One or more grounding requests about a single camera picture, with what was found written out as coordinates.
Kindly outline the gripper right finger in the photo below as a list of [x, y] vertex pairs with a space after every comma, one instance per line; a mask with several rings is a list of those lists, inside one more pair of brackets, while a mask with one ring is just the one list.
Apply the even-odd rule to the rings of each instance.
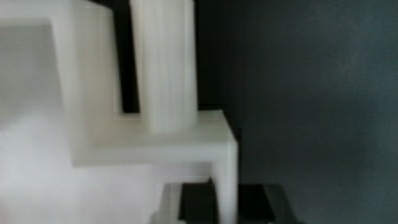
[[306, 224], [279, 184], [238, 185], [238, 224]]

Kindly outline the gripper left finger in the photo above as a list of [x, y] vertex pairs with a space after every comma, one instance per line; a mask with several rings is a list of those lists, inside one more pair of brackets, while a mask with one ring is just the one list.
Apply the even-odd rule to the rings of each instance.
[[219, 224], [213, 182], [167, 183], [149, 224]]

